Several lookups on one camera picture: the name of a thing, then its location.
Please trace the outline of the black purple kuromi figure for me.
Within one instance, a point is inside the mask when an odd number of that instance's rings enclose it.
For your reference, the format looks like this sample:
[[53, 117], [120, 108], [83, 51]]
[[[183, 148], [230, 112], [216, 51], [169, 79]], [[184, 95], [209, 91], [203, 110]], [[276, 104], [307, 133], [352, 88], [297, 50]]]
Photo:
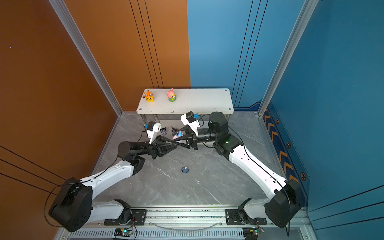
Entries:
[[168, 133], [168, 131], [167, 131], [167, 127], [164, 127], [164, 128], [162, 128], [162, 129], [160, 129], [160, 132], [161, 132], [162, 136], [166, 136], [167, 133]]

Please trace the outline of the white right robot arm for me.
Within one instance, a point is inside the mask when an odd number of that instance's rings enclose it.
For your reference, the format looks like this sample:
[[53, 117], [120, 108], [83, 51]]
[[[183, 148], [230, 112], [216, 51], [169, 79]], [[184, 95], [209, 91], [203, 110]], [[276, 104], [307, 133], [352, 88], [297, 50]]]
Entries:
[[187, 147], [211, 142], [216, 152], [243, 170], [266, 195], [265, 199], [249, 198], [239, 206], [239, 217], [248, 225], [256, 218], [268, 218], [279, 228], [289, 228], [291, 219], [302, 208], [302, 190], [295, 180], [286, 180], [258, 160], [240, 136], [229, 127], [221, 112], [209, 115], [208, 127], [202, 128], [198, 115], [188, 112], [181, 116]]

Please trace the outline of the pink pig toy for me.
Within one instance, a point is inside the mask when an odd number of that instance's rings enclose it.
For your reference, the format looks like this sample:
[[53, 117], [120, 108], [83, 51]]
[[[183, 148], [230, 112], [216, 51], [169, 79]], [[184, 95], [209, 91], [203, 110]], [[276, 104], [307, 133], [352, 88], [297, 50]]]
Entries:
[[177, 99], [174, 89], [167, 91], [168, 100], [174, 102]]

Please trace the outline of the grey donkey toy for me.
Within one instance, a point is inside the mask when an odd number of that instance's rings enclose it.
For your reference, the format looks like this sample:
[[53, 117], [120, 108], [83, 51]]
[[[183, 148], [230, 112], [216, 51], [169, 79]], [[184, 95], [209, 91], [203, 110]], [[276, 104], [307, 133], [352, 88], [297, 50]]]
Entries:
[[185, 166], [185, 167], [183, 167], [182, 169], [181, 169], [181, 173], [183, 173], [183, 174], [186, 174], [186, 173], [188, 173], [190, 171], [190, 169], [187, 167], [187, 166]]

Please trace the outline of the blue small toy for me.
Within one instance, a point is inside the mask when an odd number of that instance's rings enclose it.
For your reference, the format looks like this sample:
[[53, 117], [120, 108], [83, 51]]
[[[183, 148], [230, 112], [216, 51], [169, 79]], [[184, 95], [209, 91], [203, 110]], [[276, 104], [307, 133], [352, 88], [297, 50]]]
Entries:
[[174, 139], [178, 139], [179, 137], [183, 136], [183, 133], [182, 132], [177, 132], [174, 136], [173, 136], [173, 140]]

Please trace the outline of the orange fox toy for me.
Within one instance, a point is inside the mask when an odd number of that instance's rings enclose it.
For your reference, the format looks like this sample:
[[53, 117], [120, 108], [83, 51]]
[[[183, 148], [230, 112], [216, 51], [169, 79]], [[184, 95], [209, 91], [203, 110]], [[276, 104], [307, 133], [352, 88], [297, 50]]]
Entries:
[[154, 95], [153, 92], [150, 92], [149, 90], [146, 90], [144, 92], [144, 98], [146, 99], [147, 102], [154, 102]]

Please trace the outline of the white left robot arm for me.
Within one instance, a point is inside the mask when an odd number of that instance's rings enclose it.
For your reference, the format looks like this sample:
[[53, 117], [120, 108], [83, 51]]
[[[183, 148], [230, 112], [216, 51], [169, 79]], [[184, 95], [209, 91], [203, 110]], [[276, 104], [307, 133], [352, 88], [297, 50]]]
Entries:
[[131, 206], [121, 199], [97, 202], [96, 197], [118, 182], [132, 177], [142, 170], [150, 155], [162, 157], [178, 147], [176, 143], [158, 137], [150, 142], [121, 142], [116, 160], [100, 173], [82, 178], [70, 178], [61, 186], [48, 215], [69, 232], [75, 232], [85, 224], [112, 221], [126, 225], [132, 218]]

